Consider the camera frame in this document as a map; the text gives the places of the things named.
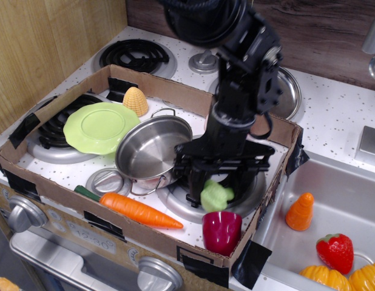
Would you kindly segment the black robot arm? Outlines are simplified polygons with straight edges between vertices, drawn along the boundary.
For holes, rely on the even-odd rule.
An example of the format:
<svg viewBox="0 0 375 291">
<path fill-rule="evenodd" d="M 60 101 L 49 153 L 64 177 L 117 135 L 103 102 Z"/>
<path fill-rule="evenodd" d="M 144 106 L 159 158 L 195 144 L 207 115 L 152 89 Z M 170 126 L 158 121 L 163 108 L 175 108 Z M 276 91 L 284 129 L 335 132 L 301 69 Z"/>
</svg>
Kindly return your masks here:
<svg viewBox="0 0 375 291">
<path fill-rule="evenodd" d="M 204 134 L 175 148 L 176 173 L 187 177 L 187 200 L 201 204 L 205 182 L 227 175 L 241 197 L 258 173 L 268 170 L 274 149 L 262 145 L 267 133 L 248 141 L 258 115 L 267 116 L 282 90 L 278 34 L 246 1 L 163 1 L 171 30 L 184 42 L 217 49 L 218 87 Z"/>
</svg>

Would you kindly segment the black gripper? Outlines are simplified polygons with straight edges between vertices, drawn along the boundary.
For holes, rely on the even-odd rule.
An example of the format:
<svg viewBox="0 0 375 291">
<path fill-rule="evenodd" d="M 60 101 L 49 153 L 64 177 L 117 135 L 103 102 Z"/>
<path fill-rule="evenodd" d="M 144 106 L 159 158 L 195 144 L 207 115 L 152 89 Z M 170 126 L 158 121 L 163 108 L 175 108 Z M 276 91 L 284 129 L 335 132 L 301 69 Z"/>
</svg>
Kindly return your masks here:
<svg viewBox="0 0 375 291">
<path fill-rule="evenodd" d="M 234 192 L 231 202 L 245 199 L 255 187 L 257 173 L 267 171 L 271 146 L 248 141 L 251 127 L 260 113 L 244 110 L 237 116 L 211 109 L 204 134 L 175 146 L 174 172 L 187 176 L 191 207 L 201 204 L 201 192 L 208 175 L 230 174 L 229 187 Z"/>
</svg>

